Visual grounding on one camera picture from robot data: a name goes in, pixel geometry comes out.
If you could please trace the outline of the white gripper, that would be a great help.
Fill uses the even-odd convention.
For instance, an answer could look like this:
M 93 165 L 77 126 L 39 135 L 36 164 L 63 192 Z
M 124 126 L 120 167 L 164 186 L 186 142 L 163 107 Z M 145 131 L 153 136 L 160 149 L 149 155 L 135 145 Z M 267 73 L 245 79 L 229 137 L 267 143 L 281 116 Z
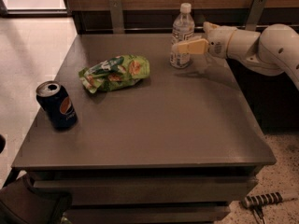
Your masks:
M 226 59 L 229 41 L 237 28 L 205 21 L 203 30 L 207 40 L 196 38 L 180 41 L 172 46 L 172 51 L 176 54 L 205 54 L 208 51 L 214 57 Z

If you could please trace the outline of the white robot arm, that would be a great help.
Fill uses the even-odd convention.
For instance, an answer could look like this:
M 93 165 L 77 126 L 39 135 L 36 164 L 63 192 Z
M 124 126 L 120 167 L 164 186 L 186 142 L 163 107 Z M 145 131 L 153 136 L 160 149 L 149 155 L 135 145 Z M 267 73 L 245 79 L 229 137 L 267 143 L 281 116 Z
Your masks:
M 290 26 L 273 24 L 261 33 L 204 22 L 204 35 L 172 46 L 176 54 L 205 54 L 233 59 L 249 70 L 277 76 L 286 73 L 299 90 L 299 34 Z

